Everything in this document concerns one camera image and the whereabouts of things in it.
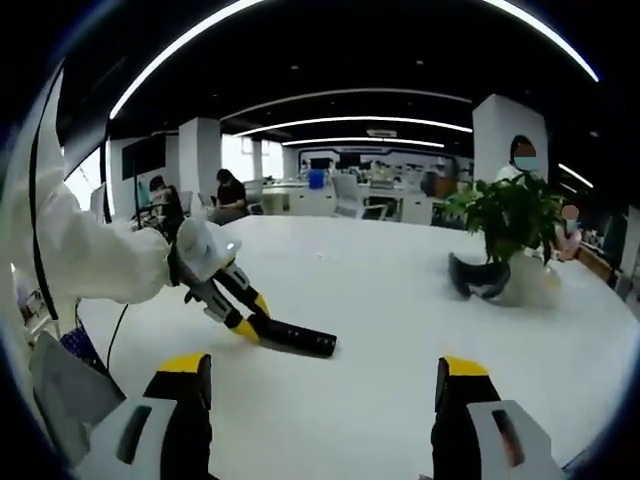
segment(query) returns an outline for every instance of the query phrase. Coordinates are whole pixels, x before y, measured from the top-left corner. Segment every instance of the desk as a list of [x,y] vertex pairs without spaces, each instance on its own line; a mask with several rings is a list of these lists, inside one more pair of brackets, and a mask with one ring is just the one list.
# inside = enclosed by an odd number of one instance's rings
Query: desk
[[[126,393],[172,356],[211,353],[210,472],[220,478],[431,474],[436,362],[445,354],[485,365],[564,465],[608,423],[631,374],[638,322],[579,262],[552,262],[563,282],[556,310],[499,308],[462,301],[449,285],[447,254],[483,259],[479,236],[341,218],[251,216],[224,228],[242,239],[238,263],[272,314],[339,344],[330,360],[253,347],[201,305],[183,305],[182,287],[129,308],[111,358]],[[121,309],[81,304],[103,358]]]
[[[394,198],[398,201],[400,221],[416,225],[430,225],[434,203],[441,203],[437,198],[427,198],[420,191],[408,190],[402,186],[395,188],[371,188],[360,185],[363,199],[369,197]],[[330,217],[336,206],[333,187],[327,186],[319,190],[311,190],[300,182],[280,183],[264,187],[265,210],[268,214]]]
[[611,265],[604,259],[604,252],[601,249],[581,242],[576,258],[605,282],[611,278]]

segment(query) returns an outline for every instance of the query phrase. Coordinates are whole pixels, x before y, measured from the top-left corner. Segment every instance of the ceiling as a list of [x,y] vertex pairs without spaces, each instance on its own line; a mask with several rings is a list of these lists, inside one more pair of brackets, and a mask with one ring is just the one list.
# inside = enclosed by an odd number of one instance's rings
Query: ceiling
[[[166,45],[228,3],[112,6],[67,56],[58,118],[63,141],[83,132],[87,112],[106,120],[124,89]],[[621,141],[633,132],[629,102],[637,78],[627,60],[635,30],[629,3],[618,8],[590,0],[512,3],[566,38],[601,82],[545,37],[480,0],[267,0],[176,52],[129,99],[110,122],[109,133],[122,138],[175,130],[194,116],[221,118],[228,133],[355,115],[472,127],[473,109],[498,93],[545,116],[552,163],[591,179],[595,191],[621,198],[633,184],[630,178],[640,174]],[[374,88],[394,90],[308,96]],[[290,97],[300,98],[238,113]],[[404,123],[318,123],[255,138],[360,137],[370,127],[443,143],[446,153],[473,155],[472,134]],[[579,185],[562,179],[557,169],[551,172],[554,182]]]

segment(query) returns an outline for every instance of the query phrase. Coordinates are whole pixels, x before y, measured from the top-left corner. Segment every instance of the blue container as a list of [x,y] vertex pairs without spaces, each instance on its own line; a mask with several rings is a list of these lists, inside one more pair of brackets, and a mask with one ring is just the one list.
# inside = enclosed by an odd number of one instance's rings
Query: blue container
[[324,170],[309,170],[309,189],[320,190],[324,188]]

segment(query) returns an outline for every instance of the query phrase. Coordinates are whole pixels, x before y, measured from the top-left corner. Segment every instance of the computer monitor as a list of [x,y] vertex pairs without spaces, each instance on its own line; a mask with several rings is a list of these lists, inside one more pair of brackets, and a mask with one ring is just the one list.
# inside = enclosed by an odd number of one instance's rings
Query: computer monitor
[[312,158],[311,170],[327,170],[331,165],[330,158]]
[[353,152],[343,152],[340,154],[340,165],[342,168],[359,167],[360,154]]

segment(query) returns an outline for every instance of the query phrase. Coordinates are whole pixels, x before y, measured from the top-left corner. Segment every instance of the ceiling light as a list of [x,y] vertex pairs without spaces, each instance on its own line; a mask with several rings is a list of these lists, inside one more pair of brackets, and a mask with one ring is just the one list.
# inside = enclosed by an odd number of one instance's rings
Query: ceiling light
[[235,15],[236,13],[239,13],[263,1],[264,0],[238,0],[235,3],[232,3],[231,5],[224,7],[221,10],[218,10],[213,15],[210,15],[209,17],[205,18],[200,23],[198,23],[197,25],[193,26],[192,28],[187,30],[185,33],[180,35],[180,37],[174,40],[173,43],[171,43],[171,45],[169,45],[162,52],[160,52],[160,55],[154,58],[153,61],[149,65],[147,65],[145,69],[142,70],[142,72],[136,77],[136,79],[131,83],[131,85],[127,87],[127,89],[124,91],[120,99],[116,102],[114,107],[111,109],[111,113],[109,113],[109,118],[113,120],[115,116],[118,115],[118,112],[120,112],[124,104],[127,103],[129,98],[131,98],[131,95],[133,95],[135,91],[138,88],[140,88],[140,85],[142,85],[144,81],[147,78],[149,78],[149,76],[153,72],[155,72],[156,69],[160,65],[162,65],[171,55],[176,53],[178,50],[180,50],[182,47],[184,47],[187,43],[189,43],[191,40],[196,38],[205,30],[213,27],[214,25],[216,25],[217,23],[220,23],[226,18],[229,18],[232,15]]
[[564,50],[571,58],[575,60],[575,62],[580,65],[591,78],[593,78],[596,82],[599,82],[600,79],[596,75],[596,72],[589,66],[589,64],[585,61],[584,58],[580,56],[575,49],[567,43],[567,41],[558,35],[556,32],[551,30],[548,26],[542,23],[540,20],[535,18],[533,15],[525,12],[524,10],[516,7],[515,5],[506,2],[505,0],[483,0],[484,2],[493,5],[494,7],[499,8],[500,10],[507,12],[514,17],[522,20],[527,23],[529,26],[535,28],[538,32],[543,34],[553,43],[555,43],[558,47]]
[[397,123],[417,123],[420,125],[429,125],[431,127],[450,128],[451,130],[458,130],[460,132],[472,133],[473,130],[467,127],[461,127],[459,125],[451,125],[450,123],[434,122],[432,120],[420,120],[417,118],[402,118],[402,117],[371,117],[371,116],[353,116],[353,117],[325,117],[325,118],[312,118],[310,120],[298,120],[297,122],[279,123],[277,125],[269,125],[268,127],[254,128],[247,130],[246,132],[236,133],[234,137],[242,137],[244,135],[251,135],[253,133],[264,132],[266,130],[275,130],[277,128],[296,127],[298,125],[309,125],[312,123],[327,123],[327,122],[397,122]]
[[304,145],[306,143],[329,143],[329,142],[376,142],[376,143],[405,143],[409,145],[422,145],[424,147],[444,148],[442,143],[422,142],[418,140],[404,140],[400,138],[376,138],[376,137],[336,137],[336,138],[315,138],[313,140],[295,140],[284,142],[285,147],[291,145]]
[[463,102],[468,104],[473,103],[469,98],[456,97],[453,95],[447,95],[446,93],[427,92],[425,90],[413,90],[408,88],[343,88],[340,90],[325,90],[323,92],[303,93],[302,95],[294,95],[292,97],[285,97],[285,98],[279,98],[277,100],[271,100],[270,102],[260,103],[258,105],[253,105],[252,107],[244,108],[237,112],[230,113],[229,115],[225,115],[224,117],[222,117],[220,120],[228,120],[232,117],[237,117],[238,115],[243,115],[245,113],[253,112],[254,110],[260,110],[262,108],[272,107],[274,105],[280,105],[281,103],[294,102],[298,100],[306,100],[308,98],[324,97],[328,95],[341,95],[341,94],[352,94],[352,93],[400,93],[403,95],[423,95],[423,96],[426,95],[429,97],[454,100],[456,102]]
[[574,177],[576,177],[578,180],[580,180],[582,183],[584,183],[587,187],[589,188],[593,188],[593,183],[589,182],[586,178],[584,178],[581,175],[578,175],[576,172],[574,172],[573,170],[571,170],[569,167],[567,167],[566,165],[563,165],[561,163],[558,164],[558,166],[564,170],[565,172],[567,172],[569,175],[573,175]]
[[560,184],[560,186],[561,186],[561,187],[566,188],[566,189],[567,189],[567,190],[569,190],[570,192],[578,193],[578,191],[577,191],[575,188],[571,188],[569,185],[566,185],[566,184],[564,184],[564,183],[561,183],[561,184]]

